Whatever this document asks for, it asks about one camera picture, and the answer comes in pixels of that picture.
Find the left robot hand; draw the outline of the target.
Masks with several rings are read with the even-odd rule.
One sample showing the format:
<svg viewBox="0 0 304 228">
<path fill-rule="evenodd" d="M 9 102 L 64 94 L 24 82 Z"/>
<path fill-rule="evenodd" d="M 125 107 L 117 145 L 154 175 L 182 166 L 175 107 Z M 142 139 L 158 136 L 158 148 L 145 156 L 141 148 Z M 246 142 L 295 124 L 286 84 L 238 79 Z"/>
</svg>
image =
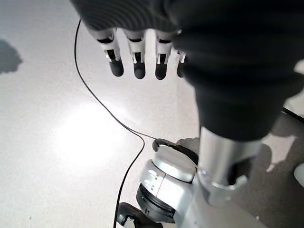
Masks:
<svg viewBox="0 0 304 228">
<path fill-rule="evenodd" d="M 271 130 L 304 77 L 301 0 L 74 0 L 95 31 L 173 31 L 199 111 L 199 180 L 216 206 L 246 183 L 242 161 Z"/>
</svg>

